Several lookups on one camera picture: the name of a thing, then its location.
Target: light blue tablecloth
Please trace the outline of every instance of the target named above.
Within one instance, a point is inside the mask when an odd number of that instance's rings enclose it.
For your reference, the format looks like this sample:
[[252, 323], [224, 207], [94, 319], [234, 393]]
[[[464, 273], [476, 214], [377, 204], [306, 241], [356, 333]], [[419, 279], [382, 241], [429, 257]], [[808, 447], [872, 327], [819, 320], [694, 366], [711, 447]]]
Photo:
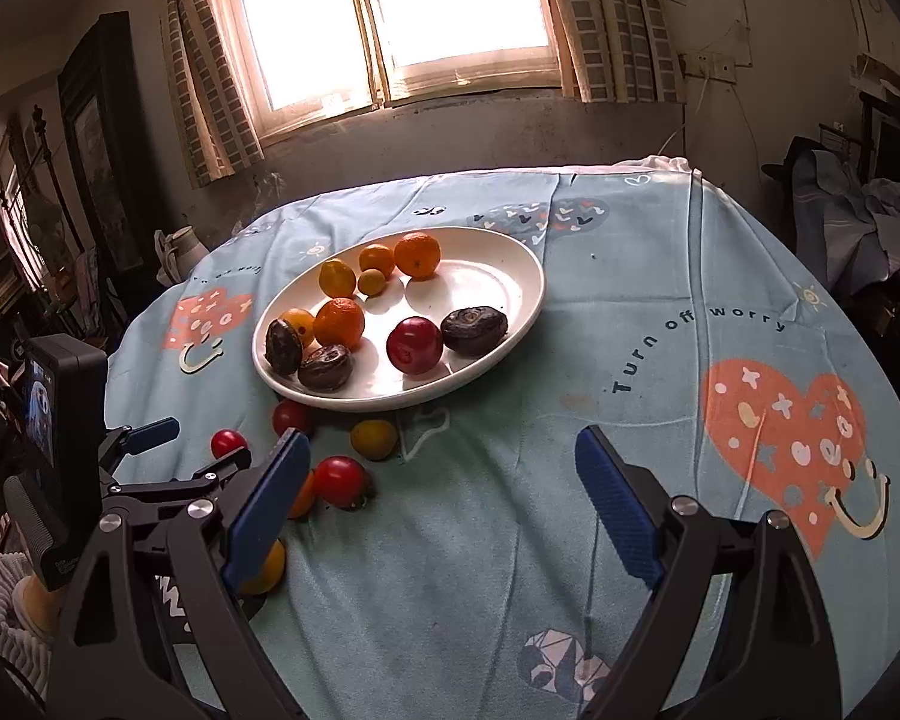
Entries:
[[[173, 415], [182, 426], [117, 478], [188, 477], [223, 427], [265, 456], [277, 401], [254, 372], [250, 336], [266, 303], [335, 251], [444, 224], [528, 244], [548, 279], [543, 312], [495, 370], [391, 415], [403, 451], [372, 464], [370, 507], [319, 506], [285, 528], [283, 586], [251, 624], [309, 716], [576, 717], [648, 597], [574, 471], [574, 437], [593, 422], [670, 493], [713, 514], [791, 514], [826, 601], [848, 712], [900, 646], [900, 405], [833, 299], [698, 176], [444, 175], [265, 215], [138, 317], [112, 357], [108, 424]], [[203, 335], [211, 341], [199, 344]], [[223, 356], [183, 373], [183, 343], [197, 343], [194, 362], [216, 337]], [[314, 464], [352, 454], [357, 419], [320, 420]], [[824, 498], [837, 488], [869, 523], [880, 474], [893, 480], [889, 516], [863, 541]], [[696, 690], [724, 599], [714, 581], [672, 701]], [[206, 698], [194, 653], [181, 657]]]

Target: white plate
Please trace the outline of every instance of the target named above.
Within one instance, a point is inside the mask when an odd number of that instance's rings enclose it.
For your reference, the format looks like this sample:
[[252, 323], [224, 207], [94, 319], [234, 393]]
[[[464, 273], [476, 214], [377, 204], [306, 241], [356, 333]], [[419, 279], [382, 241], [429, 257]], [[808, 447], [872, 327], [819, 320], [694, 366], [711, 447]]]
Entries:
[[[442, 259], [429, 279], [409, 279], [397, 269], [376, 298], [355, 300], [364, 308], [367, 326], [360, 346], [354, 350], [353, 373], [334, 392], [315, 392], [300, 386], [296, 376], [278, 376], [264, 357], [266, 329], [280, 314], [305, 308], [314, 316], [327, 296], [317, 283], [320, 266], [314, 265], [286, 285], [266, 306], [253, 331], [253, 365], [263, 380], [290, 400], [337, 412], [378, 412], [402, 409], [447, 394], [476, 379], [500, 362], [523, 338], [540, 313], [543, 303], [543, 267], [521, 242], [491, 230], [471, 227], [428, 227], [439, 241]], [[335, 255], [360, 272], [357, 259], [370, 244], [393, 247], [406, 233], [366, 241]], [[421, 376], [407, 376], [386, 357], [386, 337], [396, 323], [407, 317], [427, 317], [439, 324], [454, 309], [491, 306], [506, 314], [508, 333], [490, 353], [474, 359], [444, 349], [439, 364]], [[317, 348], [312, 344], [307, 351]]]

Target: passion fruit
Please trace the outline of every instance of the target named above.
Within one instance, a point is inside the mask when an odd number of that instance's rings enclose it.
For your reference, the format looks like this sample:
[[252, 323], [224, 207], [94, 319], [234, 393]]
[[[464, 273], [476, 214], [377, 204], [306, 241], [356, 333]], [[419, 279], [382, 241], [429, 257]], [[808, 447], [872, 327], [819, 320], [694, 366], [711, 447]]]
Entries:
[[463, 357], [482, 357], [506, 336], [506, 314], [490, 306], [451, 311], [440, 323], [447, 348]]
[[329, 392], [340, 389], [353, 372], [353, 355], [342, 343], [322, 346], [310, 354], [296, 372], [307, 389]]
[[278, 376], [290, 376], [303, 360], [303, 344], [293, 325], [285, 319], [274, 319], [266, 329], [264, 357]]

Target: red heart print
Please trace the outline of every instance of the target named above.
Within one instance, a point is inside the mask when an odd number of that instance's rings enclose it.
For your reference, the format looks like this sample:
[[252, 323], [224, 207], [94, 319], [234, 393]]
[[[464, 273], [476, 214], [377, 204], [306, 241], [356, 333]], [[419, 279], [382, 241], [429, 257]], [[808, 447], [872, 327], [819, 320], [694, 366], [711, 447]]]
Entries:
[[163, 348], [182, 349], [187, 343], [197, 346], [208, 336], [221, 336], [242, 324], [252, 305], [253, 295], [228, 298], [221, 287], [180, 300], [163, 337]]
[[[770, 365], [717, 362], [701, 383], [703, 424], [727, 464], [789, 514], [813, 557], [823, 550], [833, 509], [828, 488], [843, 491], [865, 456], [866, 421], [856, 395], [825, 373], [805, 395]], [[770, 461], [761, 457], [770, 451]], [[787, 488], [799, 489], [788, 504]]]

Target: checkered curtain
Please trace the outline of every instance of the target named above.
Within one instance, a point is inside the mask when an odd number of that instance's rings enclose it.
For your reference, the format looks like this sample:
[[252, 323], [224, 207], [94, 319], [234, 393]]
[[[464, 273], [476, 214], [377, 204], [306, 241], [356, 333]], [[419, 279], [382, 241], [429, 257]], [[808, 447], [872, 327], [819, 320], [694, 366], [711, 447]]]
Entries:
[[548, 0], [563, 91], [585, 103], [682, 103], [660, 0]]
[[160, 0], [160, 32], [190, 181], [201, 187], [263, 159], [213, 0]]

